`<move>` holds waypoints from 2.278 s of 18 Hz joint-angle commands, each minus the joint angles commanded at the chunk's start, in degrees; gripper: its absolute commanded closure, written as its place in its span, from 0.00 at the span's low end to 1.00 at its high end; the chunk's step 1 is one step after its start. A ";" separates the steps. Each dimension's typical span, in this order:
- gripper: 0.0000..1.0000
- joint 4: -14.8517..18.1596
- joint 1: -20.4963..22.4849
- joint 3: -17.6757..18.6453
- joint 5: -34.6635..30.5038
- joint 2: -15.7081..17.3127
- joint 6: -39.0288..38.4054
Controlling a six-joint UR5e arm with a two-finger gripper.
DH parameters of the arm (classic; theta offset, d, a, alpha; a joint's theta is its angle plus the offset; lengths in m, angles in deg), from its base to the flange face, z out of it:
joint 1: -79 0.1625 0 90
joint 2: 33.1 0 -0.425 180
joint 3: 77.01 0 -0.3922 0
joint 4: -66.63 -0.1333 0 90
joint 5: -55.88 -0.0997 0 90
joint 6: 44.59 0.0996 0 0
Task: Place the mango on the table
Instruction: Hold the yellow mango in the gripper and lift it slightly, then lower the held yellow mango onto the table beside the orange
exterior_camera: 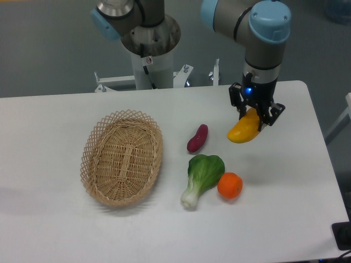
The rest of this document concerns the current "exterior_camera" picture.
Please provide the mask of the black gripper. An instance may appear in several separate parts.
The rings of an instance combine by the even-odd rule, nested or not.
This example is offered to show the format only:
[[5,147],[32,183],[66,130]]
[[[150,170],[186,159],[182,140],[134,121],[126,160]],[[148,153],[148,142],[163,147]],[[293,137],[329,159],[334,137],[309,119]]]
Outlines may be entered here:
[[263,101],[257,104],[256,112],[259,117],[258,131],[266,126],[272,126],[285,110],[285,105],[275,103],[274,92],[278,79],[269,83],[255,83],[242,78],[242,85],[235,82],[229,87],[230,103],[236,107],[239,120],[247,112],[248,101]]

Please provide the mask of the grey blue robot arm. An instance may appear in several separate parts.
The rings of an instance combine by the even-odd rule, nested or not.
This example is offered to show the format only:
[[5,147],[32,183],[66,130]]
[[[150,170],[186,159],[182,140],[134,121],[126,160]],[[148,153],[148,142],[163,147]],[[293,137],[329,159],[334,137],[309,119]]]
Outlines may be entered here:
[[[105,38],[119,39],[137,57],[139,89],[172,87],[170,70],[155,67],[155,60],[172,52],[180,40],[179,25],[165,13],[164,1],[99,1],[90,15]],[[245,48],[242,82],[229,89],[239,116],[252,107],[259,129],[273,125],[285,109],[273,95],[290,35],[289,8],[279,1],[203,1],[201,19]]]

